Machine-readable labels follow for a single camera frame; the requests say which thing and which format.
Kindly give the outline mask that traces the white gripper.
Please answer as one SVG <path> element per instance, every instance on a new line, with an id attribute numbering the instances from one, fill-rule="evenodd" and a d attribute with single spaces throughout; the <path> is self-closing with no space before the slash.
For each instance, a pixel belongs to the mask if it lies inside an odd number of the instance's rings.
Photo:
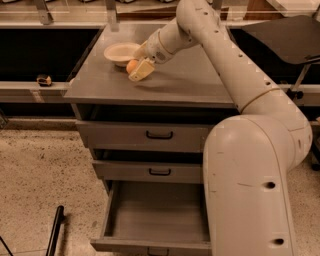
<path id="1" fill-rule="evenodd" d="M 160 41 L 160 31 L 155 31 L 146 42 L 142 43 L 134 52 L 133 57 L 137 59 L 136 68 L 129 74 L 131 81 L 141 81 L 149 76 L 154 70 L 155 65 L 163 64 L 172 59 L 173 55 L 169 53 Z"/>

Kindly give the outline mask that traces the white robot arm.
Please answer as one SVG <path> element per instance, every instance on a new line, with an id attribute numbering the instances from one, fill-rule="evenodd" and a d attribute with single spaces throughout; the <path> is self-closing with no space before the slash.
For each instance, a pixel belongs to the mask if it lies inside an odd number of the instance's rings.
<path id="1" fill-rule="evenodd" d="M 203 183 L 213 256 L 298 256 L 287 173 L 309 152 L 309 121 L 229 38 L 206 0 L 180 0 L 176 17 L 135 53 L 139 81 L 177 52 L 199 44 L 239 113 L 209 133 Z"/>

